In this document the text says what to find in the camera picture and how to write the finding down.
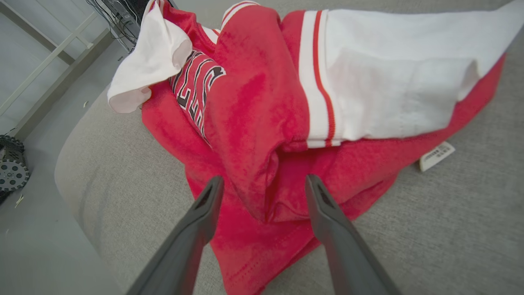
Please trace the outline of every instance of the clothing tag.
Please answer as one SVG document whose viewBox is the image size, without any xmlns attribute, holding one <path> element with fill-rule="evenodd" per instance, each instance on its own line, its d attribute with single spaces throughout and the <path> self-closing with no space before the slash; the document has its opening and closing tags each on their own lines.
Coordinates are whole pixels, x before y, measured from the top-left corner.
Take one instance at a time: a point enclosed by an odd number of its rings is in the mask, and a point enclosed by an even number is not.
<svg viewBox="0 0 524 295">
<path fill-rule="evenodd" d="M 424 172 L 427 169 L 437 165 L 440 163 L 440 161 L 451 155 L 454 151 L 455 148 L 444 141 L 443 143 L 439 144 L 439 146 L 435 147 L 431 152 L 420 158 L 420 170 Z"/>
</svg>

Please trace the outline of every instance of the white wall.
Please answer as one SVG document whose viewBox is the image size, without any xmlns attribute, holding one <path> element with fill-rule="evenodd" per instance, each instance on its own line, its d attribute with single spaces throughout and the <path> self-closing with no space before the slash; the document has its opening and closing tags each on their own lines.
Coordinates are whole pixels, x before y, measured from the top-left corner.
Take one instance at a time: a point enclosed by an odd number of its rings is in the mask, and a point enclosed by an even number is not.
<svg viewBox="0 0 524 295">
<path fill-rule="evenodd" d="M 85 0 L 4 0 L 4 2 L 57 45 L 94 12 Z M 82 35 L 92 42 L 106 27 L 108 25 L 105 20 L 98 17 Z M 65 49 L 75 59 L 84 50 L 85 46 L 78 40 Z M 50 53 L 6 16 L 0 14 L 0 104 L 7 100 Z M 67 67 L 68 65 L 61 59 L 55 58 L 0 116 L 0 134 L 16 126 Z"/>
</svg>

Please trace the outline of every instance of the gray sofa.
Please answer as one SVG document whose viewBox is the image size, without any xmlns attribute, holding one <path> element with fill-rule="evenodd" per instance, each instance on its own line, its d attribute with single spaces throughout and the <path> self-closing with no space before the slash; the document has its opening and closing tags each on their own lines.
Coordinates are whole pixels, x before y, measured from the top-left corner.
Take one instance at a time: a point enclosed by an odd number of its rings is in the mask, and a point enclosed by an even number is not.
<svg viewBox="0 0 524 295">
<path fill-rule="evenodd" d="M 217 27 L 221 13 L 216 12 L 237 1 L 203 2 L 179 7 Z M 259 2 L 284 14 L 328 7 L 444 12 L 494 9 L 507 1 Z M 355 224 L 404 294 L 524 294 L 524 32 L 509 48 L 493 102 L 449 142 L 457 149 L 454 154 L 424 173 L 415 165 L 406 167 Z M 105 92 L 67 139 L 55 179 L 122 292 L 193 202 L 183 165 L 151 136 L 140 111 L 115 114 Z M 225 293 L 209 247 L 194 293 Z M 323 247 L 264 292 L 330 293 Z"/>
</svg>

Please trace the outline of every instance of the gray floor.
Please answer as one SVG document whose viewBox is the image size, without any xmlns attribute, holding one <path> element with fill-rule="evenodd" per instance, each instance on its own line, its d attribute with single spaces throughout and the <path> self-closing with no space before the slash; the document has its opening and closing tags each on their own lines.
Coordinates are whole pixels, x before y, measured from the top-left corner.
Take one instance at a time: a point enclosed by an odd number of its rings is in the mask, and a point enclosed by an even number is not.
<svg viewBox="0 0 524 295">
<path fill-rule="evenodd" d="M 69 133 L 109 84 L 125 50 L 113 42 L 25 141 L 27 185 L 0 206 L 0 294 L 119 294 L 54 184 Z M 20 195 L 24 199 L 15 208 Z"/>
</svg>

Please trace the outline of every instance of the red garment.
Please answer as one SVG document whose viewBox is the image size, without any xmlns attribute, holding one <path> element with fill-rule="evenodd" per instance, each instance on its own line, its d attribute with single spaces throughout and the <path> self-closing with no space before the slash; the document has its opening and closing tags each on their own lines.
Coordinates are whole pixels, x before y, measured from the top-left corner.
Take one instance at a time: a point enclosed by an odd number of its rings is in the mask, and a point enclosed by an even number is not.
<svg viewBox="0 0 524 295">
<path fill-rule="evenodd" d="M 245 7 L 225 17 L 227 25 L 215 45 L 193 13 L 164 7 L 164 18 L 181 27 L 202 53 L 188 60 L 199 58 L 196 63 L 201 63 L 209 57 L 212 61 L 202 72 L 211 73 L 215 66 L 225 71 L 211 83 L 210 76 L 185 68 L 150 87 L 151 99 L 142 113 L 158 142 L 185 164 L 194 197 L 209 179 L 224 177 L 211 246 L 228 294 L 260 293 L 319 245 L 308 217 L 307 174 L 318 175 L 348 218 L 356 219 L 389 189 L 402 168 L 465 126 L 493 97 L 500 78 L 503 59 L 457 104 L 443 130 L 308 150 L 309 110 L 297 74 L 296 38 L 303 16 L 293 12 L 280 21 L 273 9 Z M 177 77 L 193 88 L 187 92 Z M 185 109 L 177 98 L 181 89 L 182 100 L 193 96 Z"/>
</svg>

